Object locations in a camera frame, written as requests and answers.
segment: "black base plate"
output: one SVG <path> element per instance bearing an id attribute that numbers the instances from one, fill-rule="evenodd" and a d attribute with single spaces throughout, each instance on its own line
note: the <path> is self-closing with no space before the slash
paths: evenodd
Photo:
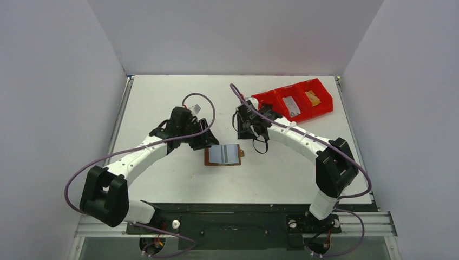
<path id="1" fill-rule="evenodd" d="M 305 250 L 303 234 L 317 233 L 319 223 L 307 220 L 304 213 L 309 204 L 163 204 L 155 203 L 161 210 L 166 230 L 194 239 L 198 250 L 264 250 L 286 248 Z M 357 212 L 378 211 L 376 204 L 340 205 L 342 209 Z M 173 220 L 180 221 L 179 230 L 172 229 Z M 298 230 L 289 227 L 294 219 Z M 339 233 L 340 228 L 332 229 Z M 145 229 L 128 225 L 128 234 L 151 234 Z M 191 246 L 180 239 L 179 250 Z"/>

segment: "transparent panel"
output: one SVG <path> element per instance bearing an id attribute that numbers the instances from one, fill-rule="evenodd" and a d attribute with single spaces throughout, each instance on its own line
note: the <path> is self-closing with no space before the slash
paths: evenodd
<path id="1" fill-rule="evenodd" d="M 359 240 L 358 237 L 332 238 L 332 247 L 329 253 L 342 252 L 351 248 Z M 178 240 L 170 238 L 164 249 L 158 254 L 165 255 L 176 252 Z M 87 237 L 80 254 L 80 260 L 99 259 L 133 259 L 145 260 L 140 256 L 139 238 L 106 238 Z M 174 259 L 227 259 L 227 260 L 255 260 L 255 259 L 310 259 L 307 251 L 286 251 L 282 248 L 268 250 L 192 250 L 174 257 Z M 332 259 L 390 259 L 384 237 L 365 237 L 365 241 L 354 252 Z"/>

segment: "wire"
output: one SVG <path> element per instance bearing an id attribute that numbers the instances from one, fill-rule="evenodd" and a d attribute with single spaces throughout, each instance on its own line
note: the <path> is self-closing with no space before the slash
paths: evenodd
<path id="1" fill-rule="evenodd" d="M 260 152 L 256 147 L 255 147 L 255 141 L 257 142 L 262 142 L 263 144 L 265 144 L 266 146 L 266 149 L 264 152 Z M 268 139 L 265 138 L 265 141 L 261 141 L 261 140 L 258 140 L 256 137 L 254 139 L 252 139 L 252 146 L 253 148 L 255 149 L 255 151 L 259 154 L 265 154 L 268 152 L 268 149 L 269 149 L 269 146 L 268 146 Z"/>
<path id="2" fill-rule="evenodd" d="M 166 223 L 163 222 L 162 223 L 162 229 L 163 230 L 166 230 Z M 158 233 L 158 236 L 156 237 L 156 241 L 158 242 L 158 244 L 160 244 L 160 246 L 164 246 L 164 244 L 161 242 L 161 240 L 159 239 L 159 235 L 161 235 L 160 233 Z"/>
<path id="3" fill-rule="evenodd" d="M 349 213 L 349 214 L 351 214 L 351 215 L 354 215 L 356 218 L 358 218 L 358 220 L 360 221 L 360 224 L 362 225 L 362 235 L 361 235 L 361 237 L 360 237 L 359 242 L 357 242 L 357 244 L 356 244 L 355 246 L 353 246 L 352 248 L 350 248 L 350 249 L 348 249 L 348 250 L 346 250 L 346 251 L 344 251 L 344 252 L 341 252 L 341 253 L 331 253 L 331 254 L 327 254 L 327 255 L 322 255 L 322 257 L 334 257 L 334 256 L 343 256 L 343 255 L 349 254 L 349 253 L 353 252 L 354 250 L 356 250 L 356 249 L 363 243 L 363 239 L 364 239 L 364 237 L 365 237 L 365 225 L 363 224 L 363 220 L 362 220 L 362 218 L 361 218 L 359 215 L 357 215 L 357 214 L 355 214 L 354 212 L 349 211 L 349 210 L 342 210 L 342 209 L 335 209 L 335 210 L 338 211 L 338 212 Z M 307 248 L 309 251 L 312 252 L 312 250 L 311 250 L 307 245 L 306 245 L 306 248 Z M 318 256 L 318 257 L 321 256 L 321 255 L 319 255 L 319 254 L 317 254 L 317 253 L 314 253 L 314 252 L 312 252 L 312 254 L 313 254 L 314 256 Z"/>
<path id="4" fill-rule="evenodd" d="M 135 226 L 141 227 L 143 229 L 149 229 L 149 230 L 152 230 L 152 231 L 155 231 L 155 232 L 159 232 L 159 233 L 162 233 L 162 234 L 165 234 L 165 235 L 174 236 L 176 238 L 181 238 L 183 240 L 190 241 L 190 242 L 194 243 L 194 245 L 192 245 L 192 246 L 190 246 L 190 247 L 188 247 L 186 249 L 183 249 L 183 250 L 175 252 L 175 253 L 171 253 L 169 255 L 163 255 L 163 256 L 149 255 L 151 258 L 169 258 L 169 257 L 177 256 L 177 255 L 180 255 L 182 253 L 185 253 L 185 252 L 188 252 L 188 251 L 194 249 L 198 245 L 198 243 L 194 239 L 191 239 L 189 237 L 184 237 L 184 236 L 179 235 L 179 234 L 174 234 L 174 233 L 171 233 L 169 231 L 160 230 L 160 229 L 157 229 L 155 227 L 143 225 L 143 224 L 140 224 L 140 223 L 133 223 L 133 224 Z M 144 246 L 143 249 L 142 249 L 142 253 L 143 252 L 147 252 L 148 248 L 150 246 L 154 245 L 154 244 L 155 244 L 155 242 L 153 241 L 153 242 L 149 243 L 148 245 Z"/>
<path id="5" fill-rule="evenodd" d="M 256 109 L 254 109 L 253 107 L 250 107 L 248 105 L 248 103 L 244 100 L 244 98 L 242 98 L 242 95 L 241 95 L 241 92 L 238 90 L 238 88 L 233 84 L 229 84 L 229 87 L 231 88 L 231 90 L 233 91 L 233 93 L 239 98 L 239 100 L 241 101 L 242 104 L 244 104 L 248 109 L 250 109 L 252 112 L 254 112 L 257 116 L 263 118 L 264 120 L 266 120 L 267 122 L 270 122 L 274 125 L 277 125 L 277 126 L 280 126 L 282 128 L 287 128 L 287 126 L 281 124 L 281 123 L 278 123 L 278 122 L 275 122 L 267 117 L 265 117 L 264 115 L 260 114 L 260 112 L 258 112 Z M 365 177 L 366 179 L 366 182 L 367 182 L 367 189 L 364 191 L 364 192 L 361 192 L 361 193 L 358 193 L 358 194 L 353 194 L 353 195 L 344 195 L 344 196 L 340 196 L 338 197 L 338 200 L 341 200 L 341 199 L 344 199 L 344 198 L 357 198 L 357 197 L 360 197 L 360 196 L 363 196 L 367 193 L 369 193 L 371 191 L 371 188 L 372 188 L 372 185 L 371 185 L 371 181 L 370 181 L 370 177 L 368 176 L 367 172 L 365 171 L 365 169 L 363 169 L 363 167 L 361 167 L 356 161 L 354 161 L 352 158 L 350 158 L 347 154 L 343 153 L 342 151 L 340 151 L 338 148 L 332 146 L 331 144 L 329 144 L 328 142 L 326 141 L 323 141 L 323 140 L 320 140 L 319 138 L 316 138 L 314 136 L 311 136 L 307 133 L 303 133 L 301 130 L 298 130 L 294 127 L 290 128 L 291 131 L 294 131 L 298 134 L 301 134 L 301 135 L 304 135 L 306 136 L 307 138 L 313 140 L 313 141 L 316 141 L 316 142 L 319 142 L 325 146 L 327 146 L 328 148 L 334 150 L 335 152 L 337 152 L 339 155 L 341 155 L 342 157 L 344 157 L 346 160 L 348 160 L 350 163 L 352 163 L 353 165 L 355 165 L 363 174 L 363 176 Z"/>
<path id="6" fill-rule="evenodd" d="M 211 123 L 206 127 L 204 128 L 201 132 L 199 133 L 194 133 L 194 134 L 189 134 L 189 135 L 183 135 L 183 136 L 176 136 L 176 137 L 172 137 L 172 138 L 168 138 L 168 139 L 164 139 L 164 140 L 161 140 L 161 141 L 157 141 L 157 142 L 153 142 L 151 144 L 147 144 L 146 146 L 147 147 L 152 147 L 154 145 L 158 145 L 158 144 L 162 144 L 164 142 L 169 142 L 169 141 L 174 141 L 174 140 L 181 140 L 181 139 L 185 139 L 185 138 L 191 138 L 191 137 L 197 137 L 198 135 L 201 135 L 201 134 L 204 134 L 206 131 L 208 131 L 209 129 L 211 129 L 212 125 L 214 124 L 214 121 L 215 121 L 215 106 L 214 104 L 212 103 L 212 101 L 205 95 L 201 94 L 201 93 L 190 93 L 188 95 L 186 95 L 182 101 L 182 105 L 185 104 L 185 101 L 187 100 L 187 98 L 189 98 L 190 96 L 202 96 L 203 98 L 205 98 L 209 104 L 211 105 L 212 107 L 212 113 L 213 113 L 213 116 L 212 116 L 212 121 Z M 75 172 L 69 179 L 69 181 L 66 183 L 65 185 L 65 189 L 64 189 L 64 198 L 65 198 L 65 202 L 67 203 L 67 205 L 69 205 L 69 207 L 71 207 L 73 210 L 81 213 L 81 214 L 84 214 L 83 211 L 81 211 L 79 208 L 77 208 L 76 206 L 74 206 L 70 199 L 69 199 L 69 187 L 70 187 L 70 184 L 72 183 L 72 181 L 78 176 L 80 175 L 84 170 L 86 170 L 87 168 L 97 164 L 98 162 L 100 161 L 103 161 L 107 158 L 111 158 L 113 156 L 117 156 L 117 155 L 120 155 L 120 154 L 125 154 L 125 153 L 131 153 L 131 152 L 135 152 L 135 151 L 139 151 L 139 150 L 142 150 L 142 149 L 146 149 L 145 146 L 140 146 L 140 147 L 136 147 L 136 148 L 131 148 L 131 149 L 127 149 L 127 150 L 123 150 L 123 151 L 119 151 L 119 152 L 116 152 L 116 153 L 112 153 L 112 154 L 109 154 L 109 155 L 106 155 L 104 157 L 101 157 L 101 158 L 98 158 L 98 159 L 95 159 L 94 161 L 86 164 L 85 166 L 83 166 L 81 169 L 79 169 L 77 172 Z"/>

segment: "black bracket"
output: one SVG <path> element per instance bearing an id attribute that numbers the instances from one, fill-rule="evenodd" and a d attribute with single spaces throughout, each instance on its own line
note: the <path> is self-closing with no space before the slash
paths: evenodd
<path id="1" fill-rule="evenodd" d="M 81 195 L 80 209 L 110 227 L 118 226 L 129 211 L 128 183 L 107 168 L 94 166 L 89 170 Z"/>
<path id="2" fill-rule="evenodd" d="M 318 220 L 312 215 L 305 216 L 304 214 L 288 214 L 285 217 L 285 220 L 288 225 L 288 233 L 289 234 L 317 234 L 318 232 L 323 232 L 324 230 L 328 232 L 331 231 L 332 234 L 340 234 L 341 233 L 341 226 L 339 227 L 332 227 L 335 221 L 339 221 L 338 215 L 331 214 L 324 220 Z"/>
<path id="3" fill-rule="evenodd" d="M 175 107 L 172 109 L 171 117 L 163 121 L 157 128 L 150 132 L 150 136 L 157 136 L 161 139 L 179 137 L 201 132 L 208 126 L 207 120 L 202 118 L 198 120 L 191 114 L 191 110 L 185 107 Z M 167 142 L 167 154 L 176 149 L 182 143 L 187 143 L 193 150 L 209 148 L 212 145 L 218 145 L 219 142 L 209 129 L 203 134 L 192 138 L 185 138 Z"/>
<path id="4" fill-rule="evenodd" d="M 349 144 L 343 138 L 330 144 L 341 152 L 354 159 Z M 358 169 L 342 155 L 331 148 L 317 152 L 316 158 L 316 184 L 319 189 L 329 197 L 338 198 L 342 191 L 354 180 Z"/>

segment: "metal frame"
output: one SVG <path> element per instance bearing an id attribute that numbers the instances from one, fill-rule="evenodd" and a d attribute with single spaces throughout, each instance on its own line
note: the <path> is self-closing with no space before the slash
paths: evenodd
<path id="1" fill-rule="evenodd" d="M 347 213 L 336 213 L 341 223 L 341 234 L 333 234 L 337 237 L 358 237 L 362 234 L 359 220 Z M 376 237 L 396 236 L 396 230 L 392 222 L 390 212 L 357 212 L 365 223 L 365 235 Z M 83 216 L 80 220 L 75 237 L 156 237 L 157 234 L 130 235 L 126 233 L 127 223 L 121 223 L 117 227 L 109 227 L 91 216 Z"/>
<path id="2" fill-rule="evenodd" d="M 114 125 L 114 129 L 112 132 L 112 137 L 110 140 L 109 148 L 108 148 L 108 153 L 112 153 L 115 143 L 116 143 L 116 138 L 118 136 L 121 122 L 123 119 L 124 112 L 126 110 L 126 105 L 129 99 L 129 94 L 133 86 L 133 82 L 135 80 L 135 76 L 131 76 L 127 79 L 126 82 L 126 87 L 124 90 L 123 98 L 120 104 L 120 110 Z M 357 151 L 357 156 L 360 159 L 360 163 L 362 167 L 365 168 L 365 165 L 363 163 L 363 158 L 362 154 L 360 153 L 360 149 L 357 143 L 357 139 L 355 136 L 355 133 L 352 129 L 352 124 L 349 121 L 349 117 L 347 115 L 347 110 L 345 107 L 345 102 L 343 100 L 343 96 L 341 94 L 341 86 L 339 82 L 339 77 L 335 77 L 336 85 L 339 90 L 339 95 L 344 107 L 344 111 L 346 114 L 347 122 L 349 124 L 350 130 L 351 130 L 351 135 L 356 147 Z M 345 205 L 345 207 L 354 207 L 353 210 L 357 211 L 359 213 L 359 216 L 361 216 L 362 220 L 364 221 L 365 224 L 365 235 L 366 236 L 377 236 L 377 237 L 384 237 L 386 246 L 388 248 L 389 256 L 391 259 L 396 259 L 399 260 L 401 259 L 398 246 L 396 243 L 396 236 L 397 232 L 395 230 L 394 223 L 392 221 L 390 212 L 379 212 L 379 208 L 376 206 L 374 197 L 371 195 L 372 199 L 372 204 L 370 205 Z M 177 205 L 186 205 L 186 204 L 163 204 L 162 206 L 165 206 L 165 209 L 168 210 L 167 208 L 172 208 L 176 207 Z M 251 207 L 251 210 L 255 210 L 255 212 L 266 212 L 263 208 L 257 208 L 257 205 L 252 205 L 255 207 Z M 205 210 L 206 206 L 203 205 L 190 205 L 187 206 L 192 209 L 187 210 L 187 212 L 191 213 L 203 213 L 204 212 L 232 212 L 230 209 L 230 205 L 225 205 L 225 204 L 215 204 L 215 205 L 209 205 L 209 207 L 213 208 L 212 210 Z M 297 209 L 295 207 L 307 207 L 307 205 L 292 205 L 294 208 L 295 212 Z M 182 208 L 176 207 L 176 211 L 181 211 Z M 342 233 L 341 234 L 336 234 L 336 236 L 339 237 L 358 237 L 362 234 L 362 228 L 360 226 L 360 222 L 357 218 L 355 218 L 352 215 L 346 214 L 346 213 L 337 213 L 340 217 L 340 222 L 341 222 L 341 228 L 342 228 Z M 155 237 L 157 234 L 145 234 L 145 235 L 130 235 L 126 233 L 126 228 L 128 227 L 127 223 L 122 223 L 119 226 L 115 228 L 110 228 L 106 226 L 106 224 L 103 224 L 102 222 L 90 217 L 90 216 L 85 216 L 82 215 L 80 222 L 78 224 L 77 230 L 75 232 L 75 239 L 70 251 L 69 259 L 79 259 L 81 249 L 83 247 L 84 243 L 84 238 L 85 237 Z M 310 237 L 311 235 L 306 235 L 303 234 L 303 237 Z M 160 237 L 164 238 L 175 238 L 169 235 L 160 235 Z"/>

